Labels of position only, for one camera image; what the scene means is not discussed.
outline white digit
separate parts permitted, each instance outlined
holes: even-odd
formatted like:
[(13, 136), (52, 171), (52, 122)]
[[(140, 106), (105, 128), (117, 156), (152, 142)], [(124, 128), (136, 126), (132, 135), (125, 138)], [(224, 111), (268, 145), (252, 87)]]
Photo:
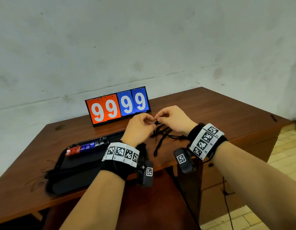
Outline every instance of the white digit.
[(104, 119), (104, 112), (102, 106), (99, 103), (92, 104), (92, 113), (96, 116), (100, 115), (100, 117), (95, 118), (97, 122), (100, 122)]
[(136, 103), (139, 104), (139, 105), (140, 105), (140, 104), (143, 104), (142, 106), (138, 106), (138, 107), (137, 107), (139, 110), (143, 110), (143, 109), (145, 109), (145, 107), (146, 107), (146, 100), (145, 100), (145, 97), (144, 97), (144, 95), (143, 95), (142, 93), (137, 93), (137, 94), (135, 94), (135, 101), (136, 101)]
[(129, 109), (125, 109), (124, 112), (126, 112), (127, 114), (131, 113), (132, 110), (133, 110), (133, 106), (132, 106), (132, 102), (131, 102), (131, 99), (128, 97), (128, 96), (122, 96), (121, 97), (121, 104), (124, 108), (128, 108)]
[(117, 106), (116, 106), (116, 103), (113, 101), (113, 100), (107, 100), (107, 102), (105, 103), (105, 107), (107, 108), (107, 110), (109, 111), (109, 112), (112, 112), (112, 111), (114, 111), (114, 113), (112, 114), (112, 113), (110, 113), (110, 114), (108, 114), (108, 116), (110, 117), (110, 118), (115, 118), (116, 116), (117, 116)]

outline scoreboard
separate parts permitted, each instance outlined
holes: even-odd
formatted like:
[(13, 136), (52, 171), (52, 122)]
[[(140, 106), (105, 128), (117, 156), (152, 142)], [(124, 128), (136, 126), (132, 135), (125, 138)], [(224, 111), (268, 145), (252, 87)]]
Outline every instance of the scoreboard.
[(151, 112), (146, 87), (133, 88), (85, 100), (94, 127)]

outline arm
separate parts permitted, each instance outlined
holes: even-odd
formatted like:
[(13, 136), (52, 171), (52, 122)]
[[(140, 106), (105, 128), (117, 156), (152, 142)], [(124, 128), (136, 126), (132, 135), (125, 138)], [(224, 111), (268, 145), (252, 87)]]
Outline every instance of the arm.
[[(155, 119), (184, 135), (197, 125), (177, 106), (164, 108)], [(212, 161), (271, 230), (296, 229), (295, 181), (229, 142), (217, 148)]]
[[(149, 125), (152, 120), (154, 118), (147, 113), (134, 116), (121, 138), (122, 142), (132, 147), (144, 142), (156, 128), (155, 124)], [(115, 230), (127, 175), (125, 171), (123, 176), (119, 176), (101, 170), (60, 229)]]

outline white wall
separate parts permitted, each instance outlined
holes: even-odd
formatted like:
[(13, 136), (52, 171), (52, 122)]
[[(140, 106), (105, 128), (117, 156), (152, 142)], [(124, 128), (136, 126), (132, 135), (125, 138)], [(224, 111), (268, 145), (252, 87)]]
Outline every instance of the white wall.
[(0, 175), (45, 124), (144, 85), (296, 117), (296, 0), (0, 0)]

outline person's right hand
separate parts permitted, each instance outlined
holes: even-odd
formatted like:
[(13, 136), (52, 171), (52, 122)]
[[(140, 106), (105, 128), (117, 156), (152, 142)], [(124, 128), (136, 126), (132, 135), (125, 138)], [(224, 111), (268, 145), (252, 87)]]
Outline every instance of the person's right hand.
[(185, 136), (188, 136), (189, 132), (198, 125), (192, 121), (178, 106), (163, 108), (157, 113), (154, 119)]

